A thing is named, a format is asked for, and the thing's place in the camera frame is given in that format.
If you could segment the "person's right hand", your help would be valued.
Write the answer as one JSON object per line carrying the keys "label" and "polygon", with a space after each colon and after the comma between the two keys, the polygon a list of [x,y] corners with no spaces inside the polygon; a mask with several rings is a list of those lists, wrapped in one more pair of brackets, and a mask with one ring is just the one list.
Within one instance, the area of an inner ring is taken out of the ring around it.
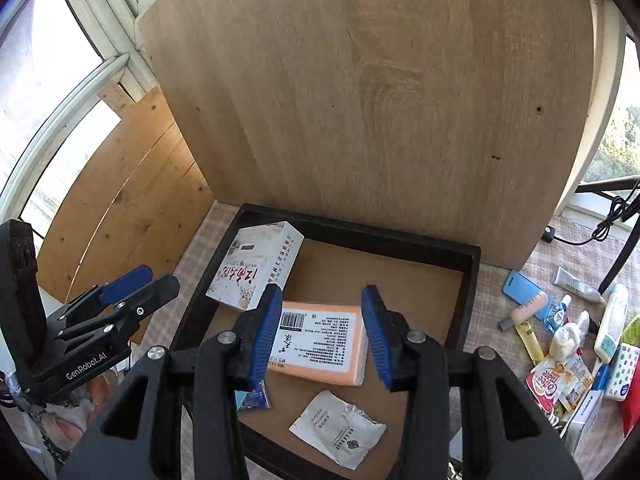
{"label": "person's right hand", "polygon": [[41,415],[43,435],[62,452],[70,452],[119,386],[122,374],[108,370],[74,390],[70,400],[48,404]]}

